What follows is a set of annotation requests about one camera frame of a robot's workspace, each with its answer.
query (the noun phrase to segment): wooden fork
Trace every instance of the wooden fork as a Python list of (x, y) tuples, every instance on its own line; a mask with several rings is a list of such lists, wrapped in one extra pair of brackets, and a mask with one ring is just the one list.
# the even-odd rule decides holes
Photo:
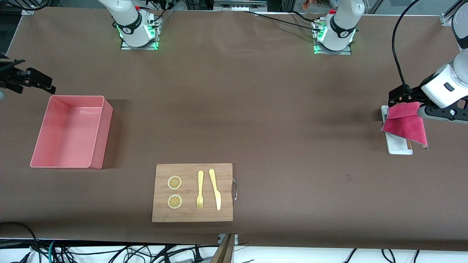
[(197, 197), (197, 208), (203, 209), (203, 171), (198, 171), (198, 197)]

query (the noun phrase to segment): wooden cutting board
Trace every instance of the wooden cutting board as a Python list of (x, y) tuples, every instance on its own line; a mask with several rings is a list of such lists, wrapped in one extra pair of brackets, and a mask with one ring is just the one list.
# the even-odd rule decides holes
[[(221, 209), (216, 209), (213, 184), (209, 169), (214, 169), (216, 185), (221, 193)], [(197, 209), (198, 171), (204, 172), (203, 178), (203, 209)], [(168, 180), (178, 176), (182, 185), (172, 190)], [(232, 163), (196, 163), (196, 164), (158, 164), (154, 182), (153, 218), (152, 222), (218, 222), (233, 220), (233, 199), (231, 188), (233, 184)], [(168, 205), (171, 195), (180, 195), (182, 204), (177, 209)]]

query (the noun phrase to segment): wooden handle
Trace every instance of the wooden handle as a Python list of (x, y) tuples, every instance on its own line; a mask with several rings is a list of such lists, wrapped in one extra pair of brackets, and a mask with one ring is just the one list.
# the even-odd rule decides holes
[(211, 183), (213, 184), (213, 189), (215, 192), (217, 192), (218, 189), (216, 188), (216, 176), (214, 175), (214, 170), (210, 169), (209, 172), (210, 172)]
[(198, 171), (198, 194), (202, 195), (203, 188), (203, 171)]

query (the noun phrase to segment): blue cable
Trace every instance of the blue cable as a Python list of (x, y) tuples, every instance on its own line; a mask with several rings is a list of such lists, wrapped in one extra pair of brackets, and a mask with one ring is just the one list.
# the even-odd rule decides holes
[(51, 245), (49, 246), (49, 263), (52, 263), (52, 248), (54, 247), (55, 240), (51, 242)]

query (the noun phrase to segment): brown table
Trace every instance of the brown table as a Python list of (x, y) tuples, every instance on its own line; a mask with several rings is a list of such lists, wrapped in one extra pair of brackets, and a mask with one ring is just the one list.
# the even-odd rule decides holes
[[(9, 57), (51, 76), (59, 95), (105, 96), (114, 115), (103, 170), (32, 169), (49, 94), (7, 92), (0, 220), (56, 239), (238, 233), (250, 245), (467, 249), (468, 126), (425, 120), (430, 151), (413, 156), (389, 155), (379, 131), (401, 84), (396, 19), (364, 16), (353, 54), (328, 56), (313, 54), (306, 29), (244, 12), (175, 12), (158, 51), (119, 50), (107, 10), (24, 17)], [(410, 85), (458, 52), (451, 28), (428, 16), (405, 18), (396, 47)], [(152, 223), (156, 164), (207, 162), (234, 164), (234, 221)]]

